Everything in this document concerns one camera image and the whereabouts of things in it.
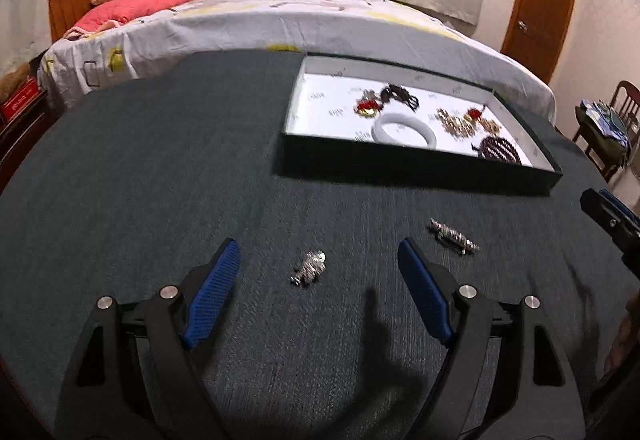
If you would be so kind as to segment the silver rhinestone brooch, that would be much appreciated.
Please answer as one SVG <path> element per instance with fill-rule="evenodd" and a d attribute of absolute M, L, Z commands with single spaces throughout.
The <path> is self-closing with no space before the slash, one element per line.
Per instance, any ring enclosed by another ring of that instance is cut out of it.
<path fill-rule="evenodd" d="M 326 253 L 322 250 L 307 252 L 300 265 L 294 270 L 290 281 L 295 286 L 309 286 L 326 272 Z"/>

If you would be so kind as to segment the small red gold charm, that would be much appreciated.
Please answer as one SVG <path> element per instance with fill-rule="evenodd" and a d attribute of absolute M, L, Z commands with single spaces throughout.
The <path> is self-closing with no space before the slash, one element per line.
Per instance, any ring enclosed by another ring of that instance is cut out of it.
<path fill-rule="evenodd" d="M 483 114 L 484 108 L 482 108 L 481 110 L 479 110 L 478 108 L 469 108 L 464 115 L 464 119 L 471 124 L 475 124 L 476 122 L 480 122 L 482 120 Z"/>

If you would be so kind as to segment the white jade bangle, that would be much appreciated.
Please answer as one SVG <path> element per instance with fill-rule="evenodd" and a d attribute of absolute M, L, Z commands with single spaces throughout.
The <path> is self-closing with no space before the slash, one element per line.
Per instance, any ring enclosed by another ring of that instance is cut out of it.
<path fill-rule="evenodd" d="M 410 148 L 436 148 L 434 131 L 416 116 L 404 113 L 386 113 L 372 125 L 371 136 L 379 144 L 410 146 Z"/>

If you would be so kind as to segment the pink pillow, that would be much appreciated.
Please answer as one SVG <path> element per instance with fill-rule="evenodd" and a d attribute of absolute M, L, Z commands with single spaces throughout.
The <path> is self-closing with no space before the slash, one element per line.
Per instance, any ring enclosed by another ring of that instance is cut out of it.
<path fill-rule="evenodd" d="M 76 40 L 124 26 L 163 10 L 181 6 L 192 0 L 110 0 L 92 8 L 71 28 L 64 39 Z"/>

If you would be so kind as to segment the gold leaf brooch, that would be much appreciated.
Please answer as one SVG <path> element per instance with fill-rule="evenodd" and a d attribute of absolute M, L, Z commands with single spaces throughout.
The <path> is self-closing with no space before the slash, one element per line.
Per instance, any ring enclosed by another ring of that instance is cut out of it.
<path fill-rule="evenodd" d="M 476 129 L 472 122 L 465 118 L 450 115 L 447 111 L 439 108 L 435 114 L 436 118 L 442 124 L 442 128 L 447 134 L 455 139 L 469 139 L 475 136 Z"/>

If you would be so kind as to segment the dark grey table cloth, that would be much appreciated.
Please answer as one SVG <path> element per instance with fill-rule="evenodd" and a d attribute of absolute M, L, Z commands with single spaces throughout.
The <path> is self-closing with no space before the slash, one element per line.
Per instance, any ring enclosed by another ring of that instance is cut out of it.
<path fill-rule="evenodd" d="M 588 394 L 638 281 L 582 212 L 600 174 L 523 118 L 563 171 L 546 195 L 377 186 L 280 171 L 299 54 L 200 53 L 90 93 L 39 140 L 1 197 L 1 356 L 47 429 L 74 345 L 104 295 L 152 296 L 240 245 L 238 280 L 195 353 L 235 439 L 399 439 L 444 360 L 397 267 L 414 238 L 486 296 L 536 295 Z M 460 256 L 431 219 L 480 251 Z M 309 286 L 290 277 L 326 253 Z"/>

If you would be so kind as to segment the pink gold cluster brooch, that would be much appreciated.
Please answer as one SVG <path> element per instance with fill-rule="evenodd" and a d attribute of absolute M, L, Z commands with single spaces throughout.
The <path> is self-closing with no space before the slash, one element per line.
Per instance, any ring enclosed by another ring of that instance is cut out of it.
<path fill-rule="evenodd" d="M 480 123 L 480 126 L 482 126 L 483 129 L 491 136 L 498 137 L 500 134 L 500 126 L 493 120 L 481 118 L 478 122 Z"/>

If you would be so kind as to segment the dark wooden nightstand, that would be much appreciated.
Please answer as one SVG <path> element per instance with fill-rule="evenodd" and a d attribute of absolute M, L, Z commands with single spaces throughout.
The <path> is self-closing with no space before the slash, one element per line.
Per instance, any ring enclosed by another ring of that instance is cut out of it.
<path fill-rule="evenodd" d="M 10 122 L 4 122 L 1 116 L 1 191 L 35 144 L 58 120 L 58 112 L 49 105 L 47 91 L 40 86 L 39 89 L 38 98 Z"/>

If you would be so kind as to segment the silver bar hair clip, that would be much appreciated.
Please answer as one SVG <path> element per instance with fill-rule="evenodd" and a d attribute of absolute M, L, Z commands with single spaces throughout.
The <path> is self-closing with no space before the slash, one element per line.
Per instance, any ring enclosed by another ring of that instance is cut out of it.
<path fill-rule="evenodd" d="M 431 219 L 427 229 L 440 244 L 453 249 L 460 256 L 475 255 L 480 251 L 480 246 L 445 223 Z"/>

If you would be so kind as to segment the dark green jewelry tray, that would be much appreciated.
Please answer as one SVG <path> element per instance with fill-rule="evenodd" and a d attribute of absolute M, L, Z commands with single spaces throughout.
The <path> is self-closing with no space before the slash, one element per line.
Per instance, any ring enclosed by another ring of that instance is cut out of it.
<path fill-rule="evenodd" d="M 300 54 L 280 137 L 280 171 L 291 177 L 377 186 L 416 186 L 469 192 L 546 195 L 563 171 L 523 116 L 498 92 L 430 70 L 327 54 Z M 364 90 L 384 104 L 375 118 L 354 112 Z M 447 134 L 441 108 L 500 126 L 498 137 L 479 122 L 469 139 Z M 373 141 L 373 123 L 386 113 L 420 118 L 436 148 Z"/>

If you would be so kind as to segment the wooden chair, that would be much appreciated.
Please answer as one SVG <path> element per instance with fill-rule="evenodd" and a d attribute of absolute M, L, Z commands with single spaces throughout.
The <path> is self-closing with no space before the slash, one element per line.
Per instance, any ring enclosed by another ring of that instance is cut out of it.
<path fill-rule="evenodd" d="M 622 80 L 608 102 L 581 100 L 575 117 L 578 129 L 573 142 L 586 142 L 584 153 L 610 181 L 639 148 L 639 88 Z"/>

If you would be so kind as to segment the red gold keychain charm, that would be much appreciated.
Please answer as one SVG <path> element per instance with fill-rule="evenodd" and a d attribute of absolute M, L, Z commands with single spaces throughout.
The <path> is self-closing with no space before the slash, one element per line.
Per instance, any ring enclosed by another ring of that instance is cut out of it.
<path fill-rule="evenodd" d="M 363 118 L 375 118 L 383 110 L 384 104 L 374 90 L 364 90 L 354 106 L 354 112 Z"/>

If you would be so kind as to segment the brown plush toy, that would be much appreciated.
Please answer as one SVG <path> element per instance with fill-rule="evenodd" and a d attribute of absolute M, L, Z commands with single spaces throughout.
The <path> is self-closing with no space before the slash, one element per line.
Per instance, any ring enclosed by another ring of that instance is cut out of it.
<path fill-rule="evenodd" d="M 22 88 L 30 78 L 30 65 L 23 63 L 14 72 L 6 74 L 0 82 L 0 103 L 3 104 L 12 94 Z"/>

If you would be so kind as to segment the pile of clothes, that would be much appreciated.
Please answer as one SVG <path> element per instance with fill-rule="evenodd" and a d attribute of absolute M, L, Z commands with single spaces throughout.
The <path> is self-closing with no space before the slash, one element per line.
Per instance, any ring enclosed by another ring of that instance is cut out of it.
<path fill-rule="evenodd" d="M 582 137 L 603 163 L 623 166 L 631 154 L 627 129 L 620 116 L 601 101 L 581 100 L 575 115 L 576 139 Z"/>

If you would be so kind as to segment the brown wooden door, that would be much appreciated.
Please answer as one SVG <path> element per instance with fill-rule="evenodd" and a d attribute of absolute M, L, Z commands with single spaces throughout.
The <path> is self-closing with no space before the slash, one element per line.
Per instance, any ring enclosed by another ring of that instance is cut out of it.
<path fill-rule="evenodd" d="M 514 0 L 501 52 L 550 82 L 570 27 L 575 0 Z"/>

